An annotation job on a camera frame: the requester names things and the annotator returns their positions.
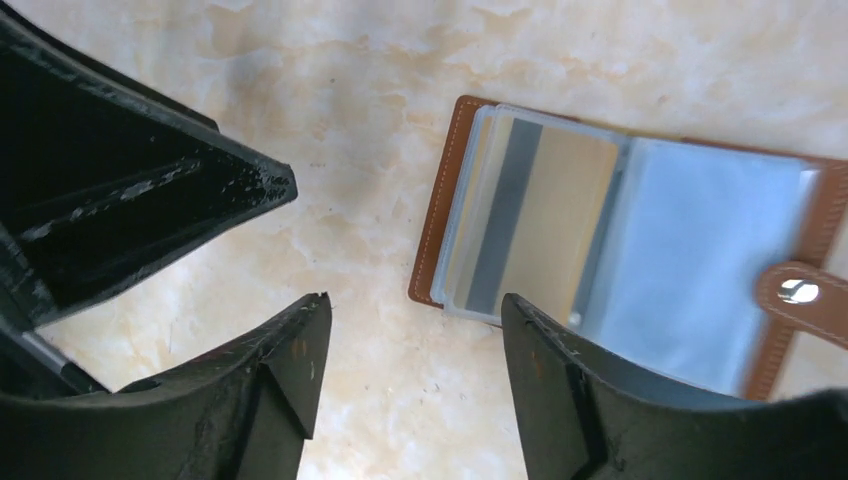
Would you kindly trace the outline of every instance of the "beige marble tabletop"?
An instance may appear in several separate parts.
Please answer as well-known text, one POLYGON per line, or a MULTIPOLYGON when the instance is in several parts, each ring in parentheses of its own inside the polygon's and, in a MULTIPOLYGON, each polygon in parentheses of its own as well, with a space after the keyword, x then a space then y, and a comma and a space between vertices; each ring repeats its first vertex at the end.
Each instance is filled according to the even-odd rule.
MULTIPOLYGON (((500 332, 405 294, 460 94, 848 157, 838 1, 10 3, 292 165, 296 202, 42 334, 118 388, 329 291, 333 334, 300 478, 525 475, 500 332)), ((848 273, 840 252, 831 268, 848 273)), ((780 395, 848 385, 837 350, 795 348, 780 395)))

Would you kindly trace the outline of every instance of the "silver button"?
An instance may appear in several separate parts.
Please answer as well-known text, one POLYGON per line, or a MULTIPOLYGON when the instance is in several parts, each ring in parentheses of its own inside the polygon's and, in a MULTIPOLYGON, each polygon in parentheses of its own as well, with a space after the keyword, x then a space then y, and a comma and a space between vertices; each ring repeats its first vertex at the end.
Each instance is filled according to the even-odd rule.
POLYGON ((793 278, 780 284, 777 296, 786 303, 812 303, 819 298, 819 286, 809 280, 793 278))

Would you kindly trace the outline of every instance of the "wallet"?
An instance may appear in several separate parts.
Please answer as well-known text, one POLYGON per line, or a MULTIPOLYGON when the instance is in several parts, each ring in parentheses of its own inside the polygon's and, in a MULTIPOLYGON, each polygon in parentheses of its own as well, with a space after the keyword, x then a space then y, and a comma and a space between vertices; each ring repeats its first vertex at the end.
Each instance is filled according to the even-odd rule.
POLYGON ((847 201, 840 160, 462 96, 409 296, 498 325, 518 293, 646 368, 767 400, 796 333, 848 348, 848 282, 821 270, 847 201))

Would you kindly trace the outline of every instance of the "leather strap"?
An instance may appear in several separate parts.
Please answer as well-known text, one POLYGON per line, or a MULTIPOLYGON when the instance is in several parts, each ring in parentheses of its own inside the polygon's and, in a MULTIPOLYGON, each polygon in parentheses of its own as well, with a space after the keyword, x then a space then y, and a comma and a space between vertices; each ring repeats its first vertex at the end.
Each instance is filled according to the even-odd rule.
POLYGON ((848 348, 848 282, 803 262, 774 265, 757 283, 757 302, 773 320, 848 348), (809 303, 781 297, 797 281, 812 285, 809 303))

